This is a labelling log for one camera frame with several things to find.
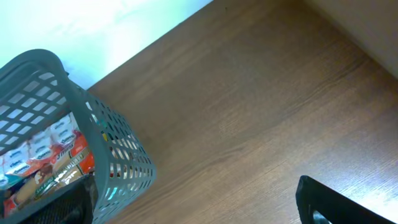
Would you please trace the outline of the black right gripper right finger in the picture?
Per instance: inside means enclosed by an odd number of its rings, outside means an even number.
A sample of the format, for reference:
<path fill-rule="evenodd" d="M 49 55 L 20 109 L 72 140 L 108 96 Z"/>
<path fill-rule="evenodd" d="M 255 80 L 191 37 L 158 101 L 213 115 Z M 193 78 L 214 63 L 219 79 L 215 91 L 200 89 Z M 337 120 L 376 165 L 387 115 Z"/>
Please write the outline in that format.
<path fill-rule="evenodd" d="M 295 199 L 300 221 L 306 224 L 394 223 L 307 175 L 300 177 Z"/>

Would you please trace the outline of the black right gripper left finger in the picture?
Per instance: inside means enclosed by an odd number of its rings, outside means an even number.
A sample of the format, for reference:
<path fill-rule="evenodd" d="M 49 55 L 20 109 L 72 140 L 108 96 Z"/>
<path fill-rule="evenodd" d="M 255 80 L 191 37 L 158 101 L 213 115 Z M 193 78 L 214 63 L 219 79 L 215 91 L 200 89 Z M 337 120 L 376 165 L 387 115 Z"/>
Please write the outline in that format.
<path fill-rule="evenodd" d="M 97 197 L 95 178 L 89 175 L 27 204 L 1 223 L 92 223 Z"/>

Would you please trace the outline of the spaghetti pasta packet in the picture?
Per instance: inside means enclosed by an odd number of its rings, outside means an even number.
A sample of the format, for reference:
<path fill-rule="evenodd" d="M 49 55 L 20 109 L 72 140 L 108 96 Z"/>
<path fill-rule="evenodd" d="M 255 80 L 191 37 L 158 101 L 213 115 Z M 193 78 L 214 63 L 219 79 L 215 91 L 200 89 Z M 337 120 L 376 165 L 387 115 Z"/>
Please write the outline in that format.
<path fill-rule="evenodd" d="M 84 136 L 78 136 L 51 162 L 44 164 L 21 188 L 4 201 L 4 216 L 94 171 L 95 160 Z"/>

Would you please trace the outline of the colourful tissue multipack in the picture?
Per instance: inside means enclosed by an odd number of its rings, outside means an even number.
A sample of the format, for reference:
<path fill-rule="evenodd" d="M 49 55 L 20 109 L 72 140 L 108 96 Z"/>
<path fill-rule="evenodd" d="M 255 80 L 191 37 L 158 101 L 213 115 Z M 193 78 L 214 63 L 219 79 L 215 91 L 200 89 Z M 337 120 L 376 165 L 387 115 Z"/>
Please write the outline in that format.
<path fill-rule="evenodd" d="M 57 165 L 81 136 L 73 113 L 1 156 L 1 190 L 16 185 L 46 164 Z"/>

